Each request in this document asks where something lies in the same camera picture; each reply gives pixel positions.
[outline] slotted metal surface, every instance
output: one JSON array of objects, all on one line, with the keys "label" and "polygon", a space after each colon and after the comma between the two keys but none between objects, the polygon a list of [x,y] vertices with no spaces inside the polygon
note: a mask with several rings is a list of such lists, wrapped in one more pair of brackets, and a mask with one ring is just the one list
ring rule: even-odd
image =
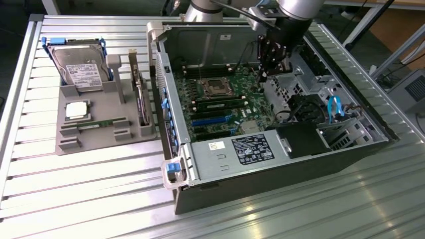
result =
[{"label": "slotted metal surface", "polygon": [[343,172],[176,216],[159,140],[54,155],[59,74],[40,37],[104,37],[108,53],[122,55],[123,79],[136,48],[148,77],[146,25],[155,19],[46,16],[30,24],[0,125],[0,237],[425,238],[424,137],[322,25],[314,35],[401,137]]}]

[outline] floor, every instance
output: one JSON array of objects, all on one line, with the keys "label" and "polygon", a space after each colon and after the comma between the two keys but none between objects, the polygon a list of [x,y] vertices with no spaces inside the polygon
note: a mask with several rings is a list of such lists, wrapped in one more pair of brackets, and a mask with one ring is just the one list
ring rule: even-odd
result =
[{"label": "floor", "polygon": [[[64,14],[80,15],[156,15],[160,12],[162,4],[158,2],[143,3],[146,6],[142,10],[131,10],[131,7],[123,7],[115,10],[98,7],[91,4],[78,6],[60,6]],[[15,64],[18,62],[27,21],[30,13],[44,13],[43,5],[34,4],[24,8],[23,5],[6,5],[0,3],[0,97],[7,99],[8,88],[14,78]],[[327,25],[340,40],[348,37],[351,31],[356,27],[356,23],[351,23],[341,34],[341,30],[349,23],[349,20],[340,16],[339,7],[326,5],[319,13],[319,20]],[[368,70],[372,65],[380,65],[391,56],[389,49],[381,44],[379,39],[369,32],[359,41],[352,54]],[[403,77],[408,72],[397,72],[397,77]]]}]

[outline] cpu socket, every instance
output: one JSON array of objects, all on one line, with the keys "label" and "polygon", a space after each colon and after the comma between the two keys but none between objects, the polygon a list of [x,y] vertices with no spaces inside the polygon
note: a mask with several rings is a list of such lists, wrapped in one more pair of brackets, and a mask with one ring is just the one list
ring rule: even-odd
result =
[{"label": "cpu socket", "polygon": [[208,78],[202,80],[204,95],[207,98],[232,96],[234,90],[227,77]]}]

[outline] blue pcie slot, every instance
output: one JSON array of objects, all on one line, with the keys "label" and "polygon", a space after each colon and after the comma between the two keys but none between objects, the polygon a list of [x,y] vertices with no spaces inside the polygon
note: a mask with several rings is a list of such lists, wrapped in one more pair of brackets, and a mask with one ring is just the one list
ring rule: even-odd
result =
[{"label": "blue pcie slot", "polygon": [[224,117],[218,117],[214,119],[204,119],[204,120],[198,120],[192,121],[192,126],[203,126],[208,124],[216,124],[216,123],[226,123],[231,119],[232,115],[224,116]]}]

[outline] hard drive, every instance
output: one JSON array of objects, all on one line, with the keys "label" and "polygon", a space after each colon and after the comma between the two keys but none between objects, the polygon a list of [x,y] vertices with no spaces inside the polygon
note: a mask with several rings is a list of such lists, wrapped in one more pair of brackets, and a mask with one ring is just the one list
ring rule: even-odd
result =
[{"label": "hard drive", "polygon": [[43,48],[55,62],[63,85],[75,85],[79,92],[103,90],[102,82],[112,80],[106,61],[106,44],[103,39],[66,40],[52,38]]}]

